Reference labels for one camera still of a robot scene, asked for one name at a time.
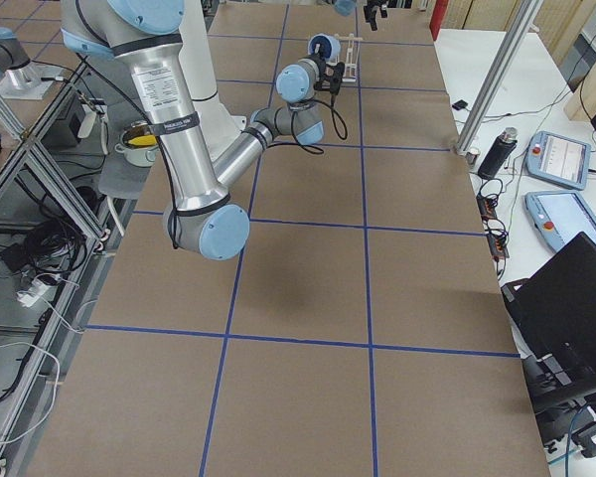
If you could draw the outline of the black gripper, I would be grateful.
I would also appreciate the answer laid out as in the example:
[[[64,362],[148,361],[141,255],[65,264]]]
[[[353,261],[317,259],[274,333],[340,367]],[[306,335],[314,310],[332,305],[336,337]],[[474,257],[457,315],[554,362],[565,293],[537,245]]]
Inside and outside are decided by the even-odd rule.
[[[311,61],[315,64],[315,79],[314,84],[330,84],[332,81],[332,73],[334,72],[324,57],[320,54],[312,54]]]
[[[365,4],[365,22],[372,31],[377,30],[377,18],[387,17],[387,0],[368,0]]]

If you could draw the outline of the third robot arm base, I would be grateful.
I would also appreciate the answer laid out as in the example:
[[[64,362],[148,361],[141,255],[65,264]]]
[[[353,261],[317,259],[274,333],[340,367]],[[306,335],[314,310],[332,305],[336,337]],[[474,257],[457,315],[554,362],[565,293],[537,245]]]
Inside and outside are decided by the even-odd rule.
[[[42,100],[51,87],[15,33],[0,27],[0,95],[5,99]]]

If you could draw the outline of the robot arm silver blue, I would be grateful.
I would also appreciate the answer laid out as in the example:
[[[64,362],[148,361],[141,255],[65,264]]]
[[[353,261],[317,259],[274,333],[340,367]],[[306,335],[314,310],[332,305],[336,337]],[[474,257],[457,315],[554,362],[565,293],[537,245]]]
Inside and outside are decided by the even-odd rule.
[[[377,30],[377,18],[386,18],[388,2],[383,0],[335,0],[333,6],[335,11],[342,16],[349,16],[354,13],[359,4],[362,4],[362,12],[365,22],[372,31]]]
[[[284,68],[275,87],[285,101],[257,110],[239,129],[218,98],[203,9],[196,1],[64,1],[68,49],[124,63],[150,131],[162,148],[171,184],[163,226],[176,248],[226,260],[245,246],[248,214],[229,188],[279,136],[319,142],[324,124],[314,97],[334,92],[344,66],[330,62],[337,38],[311,38],[308,55]]]

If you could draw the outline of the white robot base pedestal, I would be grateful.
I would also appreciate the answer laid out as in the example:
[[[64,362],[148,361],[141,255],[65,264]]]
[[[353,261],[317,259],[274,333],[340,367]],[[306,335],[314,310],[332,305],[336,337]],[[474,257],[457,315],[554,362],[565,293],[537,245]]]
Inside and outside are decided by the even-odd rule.
[[[208,143],[232,141],[239,127],[220,100],[207,28],[200,1],[185,0],[179,27],[183,47],[180,64]]]

